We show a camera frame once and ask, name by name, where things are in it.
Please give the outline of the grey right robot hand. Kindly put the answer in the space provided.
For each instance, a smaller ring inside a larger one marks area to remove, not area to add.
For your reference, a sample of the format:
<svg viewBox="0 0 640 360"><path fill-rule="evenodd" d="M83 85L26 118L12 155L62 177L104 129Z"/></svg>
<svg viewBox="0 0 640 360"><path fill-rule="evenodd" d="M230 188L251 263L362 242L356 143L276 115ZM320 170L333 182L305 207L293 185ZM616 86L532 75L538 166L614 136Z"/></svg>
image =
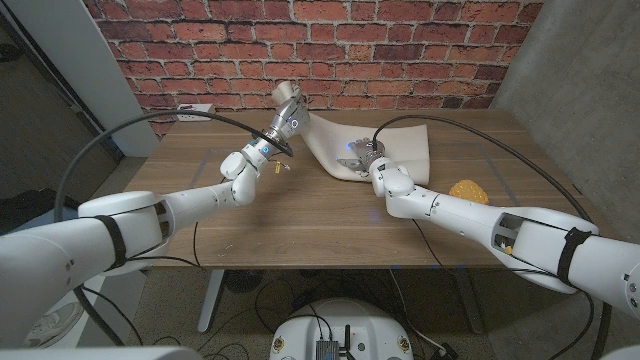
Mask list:
<svg viewBox="0 0 640 360"><path fill-rule="evenodd" d="M355 158L338 158L340 165L347 167L362 176L369 173L371 164L385 155L385 146L381 141L369 138L350 142L347 147L355 152Z"/></svg>

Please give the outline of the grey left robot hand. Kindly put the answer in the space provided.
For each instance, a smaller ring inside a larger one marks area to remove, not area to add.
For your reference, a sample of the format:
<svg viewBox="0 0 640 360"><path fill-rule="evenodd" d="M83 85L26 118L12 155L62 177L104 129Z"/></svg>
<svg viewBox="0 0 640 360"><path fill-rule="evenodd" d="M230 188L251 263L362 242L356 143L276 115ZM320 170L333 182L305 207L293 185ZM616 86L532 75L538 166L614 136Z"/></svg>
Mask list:
<svg viewBox="0 0 640 360"><path fill-rule="evenodd" d="M310 124L310 114L304 100L293 97L283 102L266 131L266 136L284 145L291 137L300 135Z"/></svg>

